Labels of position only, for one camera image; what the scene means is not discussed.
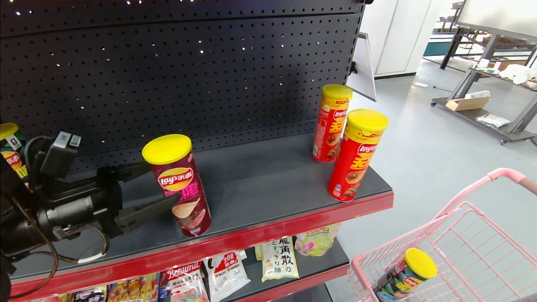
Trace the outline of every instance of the pegboard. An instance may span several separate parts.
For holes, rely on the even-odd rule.
[[[270,10],[258,1],[4,1],[2,14],[6,5],[33,3],[39,8],[24,15],[36,22],[26,24],[31,34],[3,17],[2,35],[13,31],[0,46],[2,121],[28,137],[81,135],[73,171],[140,160],[145,143],[169,133],[192,137],[202,150],[312,132],[322,86],[346,80],[363,10],[353,1],[268,1]],[[253,3],[255,16],[240,17]],[[82,5],[85,13],[76,9]],[[128,9],[109,7],[118,5]],[[181,12],[177,20],[158,20],[172,11],[166,5]],[[44,17],[36,13],[42,6]],[[143,16],[152,17],[140,24]],[[44,25],[52,19],[57,29]]]

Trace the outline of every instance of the packaged snack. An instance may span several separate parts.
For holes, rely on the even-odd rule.
[[[316,160],[331,162],[336,159],[339,139],[351,99],[352,89],[348,86],[330,84],[323,87],[313,144],[313,158]]]
[[[296,236],[295,249],[304,256],[322,256],[332,247],[341,223],[315,228]]]
[[[437,267],[433,259],[422,250],[409,248],[403,259],[380,277],[373,291],[380,302],[399,301],[436,274]]]
[[[360,183],[384,130],[388,118],[370,109],[347,114],[347,126],[328,181],[328,193],[340,202],[355,198]]]
[[[204,260],[211,302],[219,302],[250,282],[237,252]]]
[[[110,285],[108,302],[155,302],[158,300],[158,278],[160,273],[120,281]]]
[[[253,249],[256,251],[256,260],[263,260],[263,245],[256,245]]]
[[[142,156],[151,164],[165,196],[181,194],[171,211],[183,234],[189,237],[203,234],[211,224],[211,213],[192,156],[190,139],[182,134],[155,138],[144,146]]]
[[[32,300],[31,302],[72,302],[74,299],[74,293],[58,294],[56,296],[42,298],[38,300]]]
[[[74,302],[106,302],[107,285],[75,293]]]
[[[0,125],[0,153],[23,181],[28,178],[25,147],[26,138],[19,131],[19,126],[13,123]]]
[[[296,268],[292,238],[283,238],[263,244],[262,282],[270,279],[300,278]]]
[[[165,272],[171,302],[209,302],[200,268],[195,262]]]

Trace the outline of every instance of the pink shopping cart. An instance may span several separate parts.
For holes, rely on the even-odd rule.
[[[499,177],[508,177],[537,195],[537,184],[522,173],[497,169],[487,174],[458,193],[429,223],[354,257],[349,276],[359,301],[379,301],[372,287],[408,248],[431,256],[438,276],[418,286],[405,301],[500,302],[536,293],[535,257],[474,205],[462,202]]]

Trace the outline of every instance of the maroon chip can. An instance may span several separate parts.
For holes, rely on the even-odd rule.
[[[151,164],[162,194],[181,194],[171,209],[183,234],[195,237],[211,225],[211,213],[192,155],[192,142],[182,134],[155,138],[142,149],[143,158]]]

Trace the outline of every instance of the shelf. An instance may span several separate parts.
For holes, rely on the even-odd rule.
[[[310,289],[291,294],[274,302],[332,302],[332,297],[326,288],[326,285],[321,284]]]
[[[499,75],[495,75],[495,74],[491,74],[491,73],[487,73],[487,72],[484,71],[484,70],[477,70],[477,69],[475,69],[475,68],[470,68],[470,70],[473,71],[473,72],[476,72],[476,73],[478,73],[478,74],[482,74],[482,75],[490,76],[490,77],[493,77],[493,78],[498,78],[498,79],[500,79],[500,80],[509,82],[509,83],[511,83],[511,84],[513,84],[513,85],[515,85],[515,86],[517,86],[517,87],[522,87],[522,88],[527,89],[527,90],[529,90],[529,91],[537,92],[537,89],[533,89],[533,88],[531,88],[531,87],[528,87],[528,86],[526,86],[526,85],[522,85],[522,84],[515,84],[515,83],[513,83],[512,80],[510,80],[510,79],[508,79],[508,78],[501,77],[501,76],[499,76]]]
[[[297,288],[307,289],[323,284],[326,281],[345,275],[349,269],[349,259],[343,248],[336,240],[334,245],[321,257],[303,256],[297,251],[296,263],[300,274],[300,279],[283,278],[279,280],[267,280],[261,282],[263,275],[263,265],[261,261],[256,261],[253,249],[246,250],[248,256],[243,261],[244,268],[251,282],[245,287],[233,293],[225,302],[254,302],[271,301],[285,297],[297,291]]]
[[[507,125],[504,125],[502,127],[500,127],[499,129],[494,129],[492,127],[489,127],[483,123],[480,123],[478,122],[476,119],[484,114],[487,114],[489,113],[487,110],[485,109],[473,109],[473,110],[462,110],[462,111],[453,111],[451,109],[448,109],[446,107],[446,103],[447,103],[447,97],[442,97],[442,98],[434,98],[432,99],[432,102],[433,103],[436,103],[436,104],[439,104],[439,105],[442,105],[443,107],[445,107],[449,112],[451,113],[454,113],[460,117],[463,117],[469,121],[471,121],[472,123],[476,124],[476,125],[479,125],[480,127],[482,128],[485,128],[485,129],[488,129],[492,132],[495,132],[496,134],[499,134],[503,139],[505,139],[506,141],[508,142],[514,142],[514,141],[521,141],[521,140],[527,140],[527,139],[531,139],[531,138],[534,138],[535,137],[535,134],[534,133],[531,133],[531,132],[528,132],[526,130],[523,130],[523,131],[520,131],[520,132],[513,132],[513,133],[510,133],[507,131],[507,128],[509,126],[509,124]]]
[[[391,187],[372,168],[367,170],[356,200],[341,203],[332,199],[325,189],[332,164],[313,160],[312,145],[313,134],[301,134],[195,153],[213,217],[204,235],[194,239],[181,235],[172,214],[162,213],[139,229],[114,238],[108,254],[99,261],[61,263],[45,287],[19,301],[162,271],[393,206]],[[160,194],[152,174],[122,188],[126,206]],[[88,231],[55,246],[60,254],[87,257],[100,251],[101,241],[98,234]],[[12,294],[38,285],[52,260],[37,255],[16,266]]]

